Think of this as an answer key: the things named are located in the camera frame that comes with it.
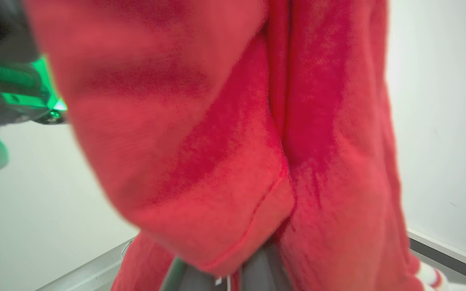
red sleeve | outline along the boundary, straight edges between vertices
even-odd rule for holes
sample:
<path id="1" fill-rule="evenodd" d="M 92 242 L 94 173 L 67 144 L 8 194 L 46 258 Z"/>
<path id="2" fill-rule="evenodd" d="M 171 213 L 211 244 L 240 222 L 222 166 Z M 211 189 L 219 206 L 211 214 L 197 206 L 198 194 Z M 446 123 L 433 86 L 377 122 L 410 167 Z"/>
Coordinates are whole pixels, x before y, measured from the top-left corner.
<path id="1" fill-rule="evenodd" d="M 262 0 L 28 0 L 28 14 L 81 147 L 126 219 L 225 275 L 288 216 Z"/>

red fleece garment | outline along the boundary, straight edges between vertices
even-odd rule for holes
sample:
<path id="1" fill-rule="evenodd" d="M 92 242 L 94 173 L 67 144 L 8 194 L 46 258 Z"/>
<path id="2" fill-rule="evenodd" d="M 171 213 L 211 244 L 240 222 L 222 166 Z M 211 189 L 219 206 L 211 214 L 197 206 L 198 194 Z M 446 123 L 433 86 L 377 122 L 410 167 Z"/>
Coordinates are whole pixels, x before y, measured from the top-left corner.
<path id="1" fill-rule="evenodd" d="M 114 291 L 270 236 L 297 291 L 419 291 L 400 209 L 385 0 L 28 0 L 70 122 L 141 228 Z"/>

red fabric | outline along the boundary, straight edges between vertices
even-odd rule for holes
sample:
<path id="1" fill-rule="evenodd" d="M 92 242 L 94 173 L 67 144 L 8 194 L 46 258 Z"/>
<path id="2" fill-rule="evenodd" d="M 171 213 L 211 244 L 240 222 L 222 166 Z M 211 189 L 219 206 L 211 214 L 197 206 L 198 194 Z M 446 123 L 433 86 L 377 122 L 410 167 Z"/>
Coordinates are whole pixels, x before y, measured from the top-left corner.
<path id="1" fill-rule="evenodd" d="M 87 159 L 141 228 L 114 291 L 172 254 L 226 275 L 274 234 L 296 290 L 418 291 L 385 0 L 28 0 Z"/>

white panel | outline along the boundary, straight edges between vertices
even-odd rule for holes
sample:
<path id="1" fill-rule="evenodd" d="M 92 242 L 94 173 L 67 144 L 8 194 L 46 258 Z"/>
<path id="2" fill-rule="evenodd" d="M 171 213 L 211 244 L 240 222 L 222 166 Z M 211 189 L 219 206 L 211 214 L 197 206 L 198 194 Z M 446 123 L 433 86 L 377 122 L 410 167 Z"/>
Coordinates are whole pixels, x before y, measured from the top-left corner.
<path id="1" fill-rule="evenodd" d="M 0 291 L 34 291 L 136 235 L 104 199 L 67 125 L 0 130 Z"/>
<path id="2" fill-rule="evenodd" d="M 466 0 L 392 0 L 388 59 L 407 223 L 466 252 Z"/>

green light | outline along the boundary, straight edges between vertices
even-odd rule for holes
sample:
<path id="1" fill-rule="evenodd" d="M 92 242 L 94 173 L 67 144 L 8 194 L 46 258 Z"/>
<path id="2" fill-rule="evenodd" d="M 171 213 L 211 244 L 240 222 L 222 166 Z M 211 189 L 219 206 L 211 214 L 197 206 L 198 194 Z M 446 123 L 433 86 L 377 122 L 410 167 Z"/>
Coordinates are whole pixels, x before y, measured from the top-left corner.
<path id="1" fill-rule="evenodd" d="M 43 55 L 32 65 L 35 70 L 39 72 L 44 86 L 46 86 L 51 93 L 50 101 L 48 101 L 47 106 L 57 110 L 67 110 L 66 104 L 62 101 L 61 94 L 59 94 L 59 91 L 57 91 L 57 88 L 55 87 L 53 73 L 49 69 L 47 56 Z"/>
<path id="2" fill-rule="evenodd" d="M 55 106 L 53 107 L 55 110 L 59 110 L 59 111 L 65 111 L 67 110 L 67 107 L 66 107 L 66 104 L 64 103 L 64 101 L 62 101 L 62 99 L 60 99 L 59 101 L 57 101 L 57 104 L 55 104 Z"/>

